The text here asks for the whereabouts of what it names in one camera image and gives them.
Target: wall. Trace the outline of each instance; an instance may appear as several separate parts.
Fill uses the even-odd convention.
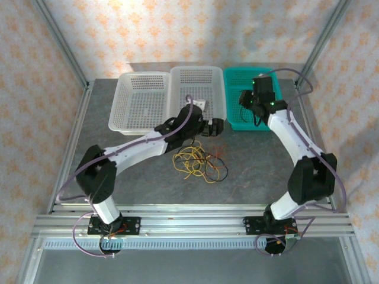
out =
[[[353,1],[314,69],[307,104],[318,143],[338,158],[348,212],[379,283],[379,3]]]
[[[301,70],[338,0],[46,2],[94,80],[178,64]]]
[[[82,88],[30,0],[0,5],[0,282],[44,213]]]

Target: basket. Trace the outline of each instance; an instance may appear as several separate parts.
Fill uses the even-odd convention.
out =
[[[222,70],[212,66],[178,66],[170,73],[122,74],[108,126],[124,135],[145,135],[168,118],[177,117],[187,95],[207,101],[205,120],[226,120]]]
[[[132,72],[118,78],[108,126],[124,135],[144,135],[169,117],[168,72]]]
[[[255,126],[253,122],[253,113],[250,110],[243,109],[239,103],[241,91],[252,90],[252,79],[259,74],[267,73],[271,69],[261,67],[231,67],[224,70],[225,90],[227,101],[227,120],[233,130],[247,131],[269,131],[269,128],[261,123]],[[274,84],[276,99],[282,99],[279,81],[275,73],[270,74]]]

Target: vertical metal post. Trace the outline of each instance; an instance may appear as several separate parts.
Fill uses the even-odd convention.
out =
[[[306,64],[304,65],[301,71],[302,74],[304,74],[305,76],[309,76],[310,72],[313,69],[313,66],[316,64],[317,60],[319,59],[321,52],[323,51],[325,45],[329,41],[330,37],[332,36],[334,30],[336,29],[337,25],[339,24],[342,16],[345,14],[351,2],[352,0],[340,0],[339,3],[337,4],[337,7],[333,11],[332,16],[327,22],[316,45],[314,46],[312,52],[310,53],[306,61]],[[302,77],[299,77],[296,80],[296,85],[299,87],[299,89],[301,88],[301,85],[303,84],[303,82],[304,82],[304,79]]]
[[[62,32],[60,31],[58,25],[56,24],[49,8],[47,7],[44,0],[32,0],[34,6],[37,8],[38,12],[41,14],[42,18],[45,20],[47,27],[49,28],[52,36],[54,37],[56,43],[61,49],[63,55],[66,57],[68,63],[70,64],[72,70],[74,71],[79,83],[86,87],[88,82],[86,77],[76,61],[70,47],[68,46]]]

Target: teal plastic basket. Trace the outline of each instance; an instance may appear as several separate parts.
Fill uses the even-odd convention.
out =
[[[233,130],[269,131],[269,128],[264,123],[255,126],[252,111],[242,109],[238,100],[241,96],[241,91],[253,89],[253,78],[270,70],[269,68],[261,67],[231,67],[224,70],[227,120],[232,125]],[[275,98],[282,99],[276,74],[272,73],[270,76],[274,84]]]

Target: black mounting plate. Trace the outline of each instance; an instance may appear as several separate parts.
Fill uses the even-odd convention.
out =
[[[260,235],[260,234],[272,234],[272,235],[285,235],[287,227],[290,229],[289,234],[293,234],[297,231],[296,220],[288,218],[284,220],[275,221],[274,225],[271,225],[270,229],[267,229],[266,222],[263,216],[251,216],[244,217],[243,223],[246,229],[246,235]]]
[[[141,228],[140,217],[124,217],[122,216],[121,227],[126,225],[126,230],[117,233],[117,235],[139,235]],[[88,235],[108,235],[105,231],[104,223],[99,216],[91,216],[88,224]]]

